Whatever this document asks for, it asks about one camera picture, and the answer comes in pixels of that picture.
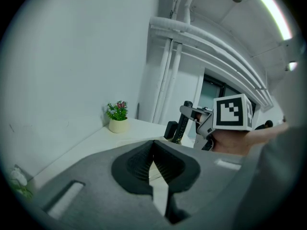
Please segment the small flower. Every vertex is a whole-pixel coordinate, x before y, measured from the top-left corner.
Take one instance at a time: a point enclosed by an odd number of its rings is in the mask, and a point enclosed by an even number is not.
[[[118,101],[115,104],[108,104],[107,114],[111,119],[115,120],[125,120],[128,114],[127,110],[127,102],[125,101]]]
[[[17,180],[20,185],[26,186],[28,184],[27,179],[25,176],[21,173],[19,168],[14,168],[10,173],[10,179],[11,180]]]

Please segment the fluorescent light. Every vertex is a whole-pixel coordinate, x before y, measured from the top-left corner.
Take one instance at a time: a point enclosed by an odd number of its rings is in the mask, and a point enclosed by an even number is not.
[[[297,67],[297,62],[290,62],[289,63],[289,70],[293,71]]]
[[[283,40],[292,38],[292,34],[290,32],[288,24],[276,2],[274,0],[261,0],[261,1],[264,3],[264,5],[267,7],[272,17],[274,18],[279,28],[279,31],[282,34]]]

